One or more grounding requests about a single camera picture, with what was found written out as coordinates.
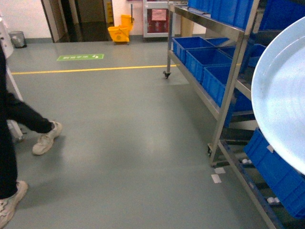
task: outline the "shoe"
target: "shoe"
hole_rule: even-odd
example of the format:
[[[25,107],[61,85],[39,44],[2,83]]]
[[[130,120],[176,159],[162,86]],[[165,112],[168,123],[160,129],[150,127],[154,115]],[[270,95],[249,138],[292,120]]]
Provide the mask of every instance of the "shoe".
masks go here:
[[[54,138],[58,137],[62,131],[62,124],[58,122],[51,121],[54,124],[54,128],[48,132],[47,134],[42,134],[37,143],[33,146],[33,154],[34,155],[43,155],[49,149],[51,149]]]
[[[0,229],[4,228],[15,213],[16,205],[25,196],[28,184],[24,181],[17,181],[17,192],[5,199],[0,199]]]

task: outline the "blue plastic bin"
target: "blue plastic bin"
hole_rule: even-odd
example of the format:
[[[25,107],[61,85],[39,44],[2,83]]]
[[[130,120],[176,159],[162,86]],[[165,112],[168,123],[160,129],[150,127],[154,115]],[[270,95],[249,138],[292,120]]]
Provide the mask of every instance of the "blue plastic bin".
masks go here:
[[[203,12],[212,12],[213,0],[189,0],[188,6]]]
[[[283,30],[305,17],[305,6],[290,0],[269,0],[260,30]]]
[[[230,65],[232,59],[217,49],[186,51],[186,68],[199,83],[203,82],[204,68],[208,66]]]
[[[263,46],[261,44],[253,45],[251,47],[251,51],[250,51],[251,54],[250,54],[248,66],[256,67],[257,62],[258,62],[259,58],[261,58],[261,55],[263,54],[265,49],[266,49],[266,46]]]
[[[222,47],[219,50],[223,51],[229,57],[233,58],[236,46]]]
[[[305,219],[305,180],[303,176],[298,174],[276,152],[270,152],[267,146],[269,143],[261,131],[256,129],[244,151],[289,214],[297,219]]]
[[[206,92],[213,98],[219,107],[221,107],[225,86],[229,77],[230,66],[215,66],[215,67],[206,67],[204,69],[204,78],[202,86]],[[251,101],[244,96],[242,93],[239,93],[236,98],[236,104],[233,108],[233,111],[248,111],[252,110]]]
[[[253,0],[213,0],[211,18],[245,29],[252,5]]]
[[[221,38],[208,38],[208,39],[205,39],[206,41],[208,41],[209,43],[213,44],[213,45],[219,45],[219,44],[222,44],[226,41],[229,40],[229,38],[226,38],[226,37],[221,37]]]
[[[223,51],[229,57],[233,58],[235,48],[236,48],[235,46],[230,46],[230,47],[219,48],[219,50]],[[249,45],[246,49],[246,52],[244,53],[241,72],[243,72],[247,66],[255,68],[259,58],[261,57],[265,49],[266,47],[261,44]]]
[[[211,43],[201,37],[173,38],[173,52],[183,64],[186,62],[186,50],[212,47]]]

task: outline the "metal shelf frame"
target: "metal shelf frame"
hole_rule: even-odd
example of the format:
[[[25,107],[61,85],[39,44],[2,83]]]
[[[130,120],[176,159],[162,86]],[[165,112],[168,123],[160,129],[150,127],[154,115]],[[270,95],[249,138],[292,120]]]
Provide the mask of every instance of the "metal shelf frame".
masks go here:
[[[260,0],[254,0],[248,24],[245,30],[213,20],[207,17],[206,13],[189,8],[187,7],[187,5],[169,4],[170,23],[168,34],[167,69],[163,73],[165,74],[166,78],[169,77],[171,73],[171,60],[173,60],[173,62],[177,65],[181,73],[185,76],[185,78],[189,81],[190,85],[194,88],[199,97],[202,99],[203,103],[207,106],[211,114],[217,120],[212,142],[208,144],[210,164],[212,166],[215,166],[218,163],[223,163],[224,161],[219,160],[219,156],[223,155],[226,159],[225,162],[229,163],[229,165],[233,168],[234,172],[236,173],[236,176],[241,181],[243,187],[247,191],[249,197],[255,204],[267,226],[270,229],[285,229],[280,220],[277,218],[276,214],[269,206],[269,204],[266,202],[265,198],[255,185],[255,183],[251,180],[251,177],[247,174],[243,165],[240,163],[234,152],[229,147],[229,144],[246,144],[247,139],[239,139],[238,137],[240,135],[244,137],[244,134],[240,132],[235,135],[232,135],[231,137],[228,137],[228,134],[231,133],[231,131],[228,132],[227,129],[224,129],[224,122],[228,113],[229,106],[235,101],[234,90],[238,89],[248,99],[251,99],[251,85],[246,80],[239,78],[239,72],[244,58],[245,49],[250,39],[250,34],[251,39],[254,39],[256,43],[268,43],[271,42],[272,39],[280,33],[280,31],[258,31],[260,25],[258,15],[263,13],[261,9],[258,9],[259,3]],[[207,29],[210,29],[236,42],[236,49],[234,52],[233,61],[225,88],[224,100],[221,107],[218,107],[218,105],[215,104],[209,94],[197,82],[197,80],[182,64],[182,62],[175,56],[173,51],[171,51],[174,14],[183,16],[195,23],[206,27]]]

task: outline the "green floor sign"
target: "green floor sign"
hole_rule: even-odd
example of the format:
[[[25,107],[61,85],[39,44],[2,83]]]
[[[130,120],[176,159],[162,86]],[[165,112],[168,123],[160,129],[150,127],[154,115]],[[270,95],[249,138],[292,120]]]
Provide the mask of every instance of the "green floor sign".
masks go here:
[[[60,56],[57,61],[84,61],[84,60],[100,60],[104,58],[104,54],[79,54]]]

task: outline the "shelf caster wheel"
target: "shelf caster wheel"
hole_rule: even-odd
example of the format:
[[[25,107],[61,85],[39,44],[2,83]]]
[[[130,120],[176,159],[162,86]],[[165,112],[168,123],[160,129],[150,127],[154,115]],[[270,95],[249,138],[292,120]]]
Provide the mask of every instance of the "shelf caster wheel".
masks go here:
[[[165,78],[168,79],[171,73],[167,73],[166,71],[164,71],[163,74],[165,75]]]
[[[211,155],[212,155],[212,151],[211,151],[211,149],[208,147],[208,156],[211,157]]]

